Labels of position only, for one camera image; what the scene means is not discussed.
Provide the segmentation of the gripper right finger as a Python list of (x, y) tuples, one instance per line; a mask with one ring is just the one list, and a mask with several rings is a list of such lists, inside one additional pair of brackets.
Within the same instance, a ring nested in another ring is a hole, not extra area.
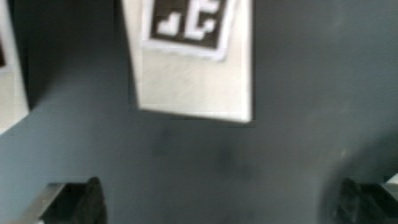
[(398, 224), (398, 176), (381, 183), (342, 180), (331, 224)]

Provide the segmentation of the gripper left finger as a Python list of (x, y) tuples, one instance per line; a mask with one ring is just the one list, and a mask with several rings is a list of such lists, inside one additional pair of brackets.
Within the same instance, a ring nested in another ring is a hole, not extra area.
[(15, 220), (15, 224), (106, 224), (100, 181), (49, 183)]

